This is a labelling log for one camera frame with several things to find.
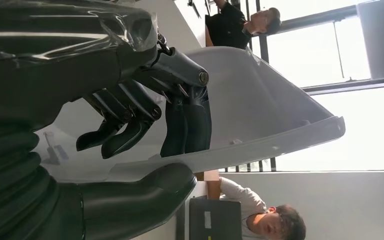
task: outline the boy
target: boy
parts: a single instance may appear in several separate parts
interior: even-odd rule
[[[242,240],[304,240],[306,225],[289,205],[266,208],[251,189],[224,177],[207,181],[208,198],[241,203]]]

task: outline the metal joint pin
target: metal joint pin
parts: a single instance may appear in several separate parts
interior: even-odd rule
[[[180,92],[185,95],[185,97],[189,97],[189,94],[185,91],[185,89],[182,87],[182,85],[178,84]]]
[[[161,91],[161,94],[164,96],[165,100],[169,103],[172,104],[172,101],[170,101],[169,97],[166,95],[164,91]]]
[[[160,118],[161,117],[161,109],[159,107],[154,108],[151,112],[152,116],[154,118]]]
[[[133,111],[132,106],[129,105],[128,108],[130,109],[130,112],[131,112],[132,116],[133,116],[134,118],[136,118],[136,114],[135,114],[135,111]]]

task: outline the black shirt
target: black shirt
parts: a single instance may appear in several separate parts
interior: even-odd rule
[[[228,2],[220,13],[205,16],[205,24],[214,46],[245,49],[251,40],[251,35],[242,31],[245,22],[242,11]]]

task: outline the black laptop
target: black laptop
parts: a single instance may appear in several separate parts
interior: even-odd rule
[[[242,240],[241,203],[191,198],[189,240]]]

